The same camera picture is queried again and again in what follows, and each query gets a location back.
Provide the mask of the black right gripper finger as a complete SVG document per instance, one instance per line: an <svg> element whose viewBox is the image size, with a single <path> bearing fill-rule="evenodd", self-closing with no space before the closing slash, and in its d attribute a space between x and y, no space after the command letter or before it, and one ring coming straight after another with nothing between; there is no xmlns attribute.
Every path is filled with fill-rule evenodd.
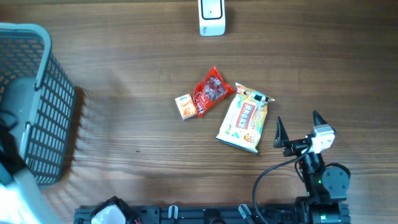
<svg viewBox="0 0 398 224"><path fill-rule="evenodd" d="M324 124L328 124L320 115L320 113L317 110L313 111L313 121L315 126L320 126Z"/></svg>
<svg viewBox="0 0 398 224"><path fill-rule="evenodd" d="M276 134L275 134L275 140L274 140L274 147L275 148L282 148L282 147L287 147L289 145L289 137L287 135L287 132L284 128L283 122L280 118L280 116L277 117L277 129L276 129Z"/></svg>

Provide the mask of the yellow snack bag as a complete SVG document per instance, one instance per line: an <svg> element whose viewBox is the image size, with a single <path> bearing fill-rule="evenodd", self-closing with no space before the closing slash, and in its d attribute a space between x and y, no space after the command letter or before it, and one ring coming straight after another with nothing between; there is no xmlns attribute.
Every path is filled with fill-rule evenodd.
<svg viewBox="0 0 398 224"><path fill-rule="evenodd" d="M267 107L274 99L240 83L236 84L236 88L236 96L228 108L216 139L257 154Z"/></svg>

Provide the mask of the red candy bag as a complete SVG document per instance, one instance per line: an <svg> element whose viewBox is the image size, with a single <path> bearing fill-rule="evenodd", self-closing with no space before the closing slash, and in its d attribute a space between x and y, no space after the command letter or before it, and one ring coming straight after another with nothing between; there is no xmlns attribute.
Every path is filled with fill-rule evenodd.
<svg viewBox="0 0 398 224"><path fill-rule="evenodd" d="M223 80L221 73L213 66L205 79L197 85L193 94L198 117L203 117L211 107L232 93L234 89Z"/></svg>

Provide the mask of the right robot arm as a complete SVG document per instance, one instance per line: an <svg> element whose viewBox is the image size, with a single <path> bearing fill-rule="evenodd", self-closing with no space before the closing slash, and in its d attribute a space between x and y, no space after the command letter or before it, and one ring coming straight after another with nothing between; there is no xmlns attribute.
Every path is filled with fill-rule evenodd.
<svg viewBox="0 0 398 224"><path fill-rule="evenodd" d="M342 202L347 199L351 172L339 163L325 163L322 151L332 147L336 131L317 111L313 121L310 134L290 140L277 119L274 147L282 148L285 157L295 157L295 169L307 191L292 205L292 223L349 223L348 206Z"/></svg>

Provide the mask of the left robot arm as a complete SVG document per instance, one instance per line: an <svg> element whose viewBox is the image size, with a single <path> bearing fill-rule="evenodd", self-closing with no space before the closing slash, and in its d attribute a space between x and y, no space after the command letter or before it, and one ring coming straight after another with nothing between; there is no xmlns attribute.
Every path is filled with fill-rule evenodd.
<svg viewBox="0 0 398 224"><path fill-rule="evenodd" d="M61 223L18 153L11 134L18 124L16 115L1 110L1 115L5 114L14 122L1 119L1 223ZM140 224L142 219L125 201L113 196L91 211L89 222Z"/></svg>

